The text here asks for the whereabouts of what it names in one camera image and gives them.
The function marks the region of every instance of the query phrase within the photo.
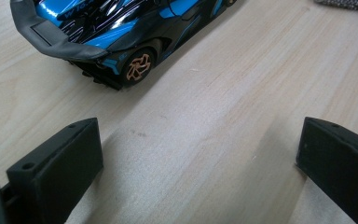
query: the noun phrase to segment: wheel rim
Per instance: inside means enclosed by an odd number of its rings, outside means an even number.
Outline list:
[[[150,56],[148,54],[144,54],[142,57],[133,59],[129,65],[130,69],[127,72],[127,80],[137,81],[141,79],[144,74],[150,70],[151,64]]]

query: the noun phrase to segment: toy car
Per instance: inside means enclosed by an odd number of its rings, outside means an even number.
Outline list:
[[[134,85],[236,0],[11,0],[40,52],[102,82]]]

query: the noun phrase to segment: rc car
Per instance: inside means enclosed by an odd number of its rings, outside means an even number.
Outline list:
[[[10,0],[40,52],[113,88],[134,85],[236,0]]]

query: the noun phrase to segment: tire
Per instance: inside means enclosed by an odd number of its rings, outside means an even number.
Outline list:
[[[140,49],[133,53],[124,64],[120,75],[124,86],[141,82],[155,65],[155,56],[150,49]]]
[[[237,0],[225,0],[226,7],[231,7]]]

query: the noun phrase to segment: wood grain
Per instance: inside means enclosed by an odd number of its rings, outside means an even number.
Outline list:
[[[0,2],[1,186],[96,117],[105,167],[68,223],[351,223],[295,158],[306,116],[358,133],[358,12],[240,0],[135,87],[80,73],[37,52]]]

